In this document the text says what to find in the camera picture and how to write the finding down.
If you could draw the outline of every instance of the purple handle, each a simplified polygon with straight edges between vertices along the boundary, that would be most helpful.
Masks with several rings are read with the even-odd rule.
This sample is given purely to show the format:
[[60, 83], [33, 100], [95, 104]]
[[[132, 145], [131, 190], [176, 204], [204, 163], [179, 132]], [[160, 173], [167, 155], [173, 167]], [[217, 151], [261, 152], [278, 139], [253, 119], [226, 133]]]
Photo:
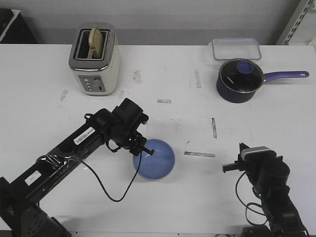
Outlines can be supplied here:
[[279, 78], [307, 78], [310, 74], [307, 71], [288, 71], [265, 73], [265, 82], [270, 82]]

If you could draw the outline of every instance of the plastic container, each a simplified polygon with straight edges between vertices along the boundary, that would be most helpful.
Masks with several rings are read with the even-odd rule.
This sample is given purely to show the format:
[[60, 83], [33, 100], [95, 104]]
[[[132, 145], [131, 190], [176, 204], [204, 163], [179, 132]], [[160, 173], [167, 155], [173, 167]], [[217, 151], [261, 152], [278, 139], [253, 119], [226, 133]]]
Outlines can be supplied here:
[[208, 45], [217, 61], [235, 58], [261, 59], [259, 44], [255, 38], [215, 38]]

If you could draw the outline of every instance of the white wall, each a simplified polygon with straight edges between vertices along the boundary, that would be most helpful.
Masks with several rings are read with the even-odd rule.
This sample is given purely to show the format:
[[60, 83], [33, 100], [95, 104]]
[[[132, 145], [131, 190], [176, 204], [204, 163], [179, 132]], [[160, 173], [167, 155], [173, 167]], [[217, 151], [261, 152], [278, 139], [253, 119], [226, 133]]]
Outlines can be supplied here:
[[255, 37], [274, 44], [299, 0], [0, 0], [22, 10], [40, 43], [72, 43], [85, 22], [108, 22], [120, 44], [207, 44]]

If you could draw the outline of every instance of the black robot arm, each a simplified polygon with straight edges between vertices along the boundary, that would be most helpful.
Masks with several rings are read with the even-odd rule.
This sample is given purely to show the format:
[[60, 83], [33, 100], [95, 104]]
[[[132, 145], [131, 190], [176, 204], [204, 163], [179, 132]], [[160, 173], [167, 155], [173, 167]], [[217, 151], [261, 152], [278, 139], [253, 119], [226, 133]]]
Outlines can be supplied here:
[[8, 183], [0, 178], [0, 216], [12, 229], [13, 237], [70, 237], [71, 234], [55, 219], [40, 209], [38, 202], [99, 146], [113, 140], [134, 155], [142, 151], [147, 139], [137, 132], [148, 116], [129, 99], [112, 112], [101, 109], [86, 114], [86, 123], [37, 159], [34, 165]]
[[249, 148], [241, 143], [238, 160], [223, 166], [223, 171], [245, 171], [253, 186], [253, 192], [261, 200], [261, 206], [270, 225], [243, 229], [243, 236], [306, 237], [307, 230], [288, 193], [286, 185], [289, 167], [283, 157], [267, 147]]

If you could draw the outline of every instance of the toaster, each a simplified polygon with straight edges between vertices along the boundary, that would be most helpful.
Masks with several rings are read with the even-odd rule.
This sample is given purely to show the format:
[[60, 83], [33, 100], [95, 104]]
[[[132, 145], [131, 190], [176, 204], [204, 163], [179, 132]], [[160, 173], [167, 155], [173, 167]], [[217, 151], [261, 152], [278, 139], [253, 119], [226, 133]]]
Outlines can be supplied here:
[[[104, 39], [100, 58], [95, 58], [90, 46], [92, 29], [98, 28]], [[119, 46], [114, 27], [109, 23], [85, 23], [79, 26], [69, 56], [69, 66], [81, 90], [88, 95], [112, 93], [119, 79]]]

